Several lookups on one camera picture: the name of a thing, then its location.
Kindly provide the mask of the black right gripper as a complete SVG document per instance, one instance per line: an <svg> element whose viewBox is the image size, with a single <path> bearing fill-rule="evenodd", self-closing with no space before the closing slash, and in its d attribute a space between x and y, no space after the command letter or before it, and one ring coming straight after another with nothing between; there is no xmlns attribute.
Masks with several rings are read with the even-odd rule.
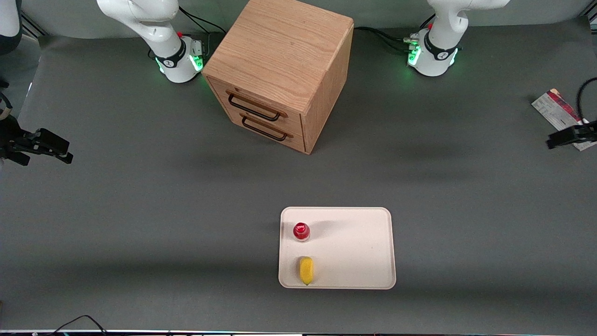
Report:
<svg viewBox="0 0 597 336"><path fill-rule="evenodd" d="M10 114L0 121L0 148L6 149L11 142L28 136L33 154L51 156L66 164L72 163L73 154L69 153L69 141L46 128L39 128L36 132L28 134L28 131L21 128L17 118ZM30 162L30 157L21 152L1 150L0 157L21 166L27 166Z"/></svg>

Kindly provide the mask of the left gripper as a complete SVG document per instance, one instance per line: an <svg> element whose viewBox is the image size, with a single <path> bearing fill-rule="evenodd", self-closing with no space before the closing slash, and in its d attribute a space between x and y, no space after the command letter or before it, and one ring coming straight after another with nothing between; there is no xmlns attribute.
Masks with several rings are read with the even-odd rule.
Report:
<svg viewBox="0 0 597 336"><path fill-rule="evenodd" d="M597 121L584 123L579 126L572 126L554 132L548 136L548 149L571 145L573 143L585 143L597 141Z"/></svg>

